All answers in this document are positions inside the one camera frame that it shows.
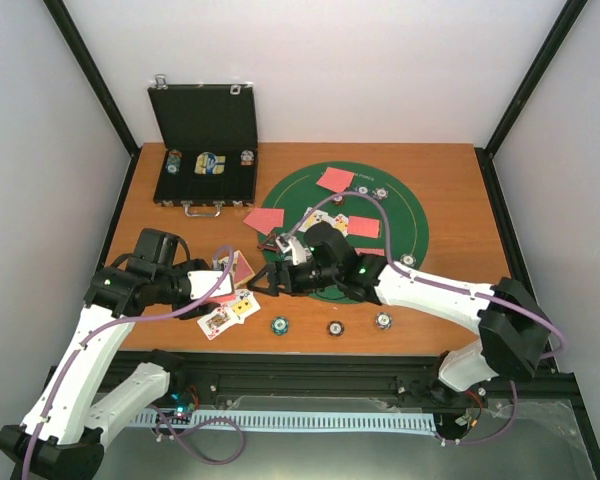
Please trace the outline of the brown poker chip stack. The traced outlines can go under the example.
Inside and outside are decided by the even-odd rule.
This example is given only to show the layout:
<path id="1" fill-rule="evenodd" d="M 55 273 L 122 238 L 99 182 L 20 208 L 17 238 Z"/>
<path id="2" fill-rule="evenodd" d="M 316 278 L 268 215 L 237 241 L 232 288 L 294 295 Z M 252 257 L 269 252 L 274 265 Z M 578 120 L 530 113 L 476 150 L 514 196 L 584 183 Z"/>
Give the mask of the brown poker chip stack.
<path id="1" fill-rule="evenodd" d="M 344 333 L 344 325 L 339 321 L 332 321 L 327 326 L 327 332 L 330 336 L 339 337 Z"/>

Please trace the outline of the teal poker chip stack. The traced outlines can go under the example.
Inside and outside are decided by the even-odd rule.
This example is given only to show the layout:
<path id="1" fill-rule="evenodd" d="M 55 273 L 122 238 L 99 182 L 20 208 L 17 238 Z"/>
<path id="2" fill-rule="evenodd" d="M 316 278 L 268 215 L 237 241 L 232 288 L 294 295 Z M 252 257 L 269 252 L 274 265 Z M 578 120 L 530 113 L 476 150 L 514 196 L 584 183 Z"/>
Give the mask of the teal poker chip stack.
<path id="1" fill-rule="evenodd" d="M 288 333 L 290 323 L 286 317 L 275 317 L 271 322 L 271 330 L 277 336 L 282 336 Z"/>

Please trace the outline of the red card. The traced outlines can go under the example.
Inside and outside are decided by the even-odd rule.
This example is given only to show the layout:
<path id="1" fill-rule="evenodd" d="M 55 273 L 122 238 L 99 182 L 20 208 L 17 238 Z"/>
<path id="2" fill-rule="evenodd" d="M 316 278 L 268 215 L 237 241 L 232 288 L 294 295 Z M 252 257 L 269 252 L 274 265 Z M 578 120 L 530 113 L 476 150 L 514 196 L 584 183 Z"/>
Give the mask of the red card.
<path id="1" fill-rule="evenodd" d="M 385 251 L 382 248 L 367 248 L 367 247 L 357 247 L 355 248 L 357 254 L 370 254 L 377 256 L 385 256 Z"/>
<path id="2" fill-rule="evenodd" d="M 376 239 L 380 235 L 381 222 L 375 218 L 350 216 L 347 226 L 349 235 Z"/>
<path id="3" fill-rule="evenodd" d="M 285 212 L 283 209 L 261 208 L 259 213 L 261 214 L 262 222 L 267 225 L 272 225 L 273 227 L 281 227 L 284 225 Z"/>
<path id="4" fill-rule="evenodd" d="M 338 180 L 339 188 L 341 190 L 347 189 L 351 185 L 351 182 L 352 182 L 354 176 L 355 176 L 355 174 L 353 172 L 339 169 L 337 171 L 337 180 Z"/>

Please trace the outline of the red card being drawn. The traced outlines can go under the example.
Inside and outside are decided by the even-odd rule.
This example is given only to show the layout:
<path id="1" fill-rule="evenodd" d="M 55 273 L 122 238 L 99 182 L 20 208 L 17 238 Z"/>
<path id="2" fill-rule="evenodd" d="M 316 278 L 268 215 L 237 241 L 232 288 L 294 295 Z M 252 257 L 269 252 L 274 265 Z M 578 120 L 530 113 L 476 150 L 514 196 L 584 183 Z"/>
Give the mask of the red card being drawn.
<path id="1" fill-rule="evenodd" d="M 272 225 L 267 225 L 262 222 L 261 214 L 259 210 L 261 208 L 254 208 L 244 219 L 243 223 L 247 226 L 255 229 L 257 232 L 268 235 L 274 228 Z"/>

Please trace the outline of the purple poker chip stack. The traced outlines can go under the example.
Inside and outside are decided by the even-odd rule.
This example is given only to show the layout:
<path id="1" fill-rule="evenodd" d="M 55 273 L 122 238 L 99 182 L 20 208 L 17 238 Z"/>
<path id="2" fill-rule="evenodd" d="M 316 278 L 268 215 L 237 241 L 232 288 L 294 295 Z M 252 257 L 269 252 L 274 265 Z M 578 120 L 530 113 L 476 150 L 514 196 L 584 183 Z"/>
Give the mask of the purple poker chip stack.
<path id="1" fill-rule="evenodd" d="M 393 320 L 388 313 L 380 312 L 375 317 L 375 324 L 379 329 L 387 330 L 392 326 Z"/>

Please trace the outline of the red playing card deck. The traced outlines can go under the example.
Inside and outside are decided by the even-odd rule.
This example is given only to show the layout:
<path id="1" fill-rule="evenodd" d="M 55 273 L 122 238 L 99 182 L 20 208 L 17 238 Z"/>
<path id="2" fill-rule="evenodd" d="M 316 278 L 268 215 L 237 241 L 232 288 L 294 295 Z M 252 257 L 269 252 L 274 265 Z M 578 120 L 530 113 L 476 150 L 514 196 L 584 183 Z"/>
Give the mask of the red playing card deck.
<path id="1" fill-rule="evenodd" d="M 236 299 L 236 294 L 232 293 L 229 295 L 210 297 L 205 301 L 205 304 L 226 304 Z"/>

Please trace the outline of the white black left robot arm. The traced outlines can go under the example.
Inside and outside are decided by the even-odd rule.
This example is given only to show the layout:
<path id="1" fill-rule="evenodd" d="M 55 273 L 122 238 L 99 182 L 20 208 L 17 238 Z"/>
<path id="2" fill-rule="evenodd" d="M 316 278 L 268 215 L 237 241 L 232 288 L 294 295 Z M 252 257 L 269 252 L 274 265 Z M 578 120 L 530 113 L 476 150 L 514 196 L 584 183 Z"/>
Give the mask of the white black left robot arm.
<path id="1" fill-rule="evenodd" d="M 146 228 L 133 252 L 100 269 L 84 296 L 80 318 L 60 363 L 41 396 L 17 425 L 0 430 L 0 451 L 14 463 L 14 479 L 91 479 L 113 440 L 156 400 L 181 400 L 191 375 L 173 353 L 151 351 L 102 399 L 96 394 L 133 328 L 167 318 L 194 318 L 211 299 L 232 292 L 229 266 L 187 256 L 186 242 Z M 146 315 L 153 305 L 171 312 Z"/>

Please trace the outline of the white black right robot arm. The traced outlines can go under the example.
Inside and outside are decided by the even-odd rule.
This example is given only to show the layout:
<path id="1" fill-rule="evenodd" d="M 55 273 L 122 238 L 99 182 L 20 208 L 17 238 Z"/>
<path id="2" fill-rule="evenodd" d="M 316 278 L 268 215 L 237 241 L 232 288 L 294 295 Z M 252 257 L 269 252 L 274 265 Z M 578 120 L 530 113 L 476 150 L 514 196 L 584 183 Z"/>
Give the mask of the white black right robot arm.
<path id="1" fill-rule="evenodd" d="M 303 238 L 276 239 L 283 259 L 271 261 L 248 289 L 276 297 L 307 296 L 334 287 L 347 299 L 414 309 L 450 321 L 476 337 L 442 355 L 434 381 L 464 392 L 492 378 L 532 380 L 555 331 L 524 286 L 503 278 L 496 285 L 450 280 L 406 267 L 388 256 L 359 254 L 331 225 L 319 222 Z"/>

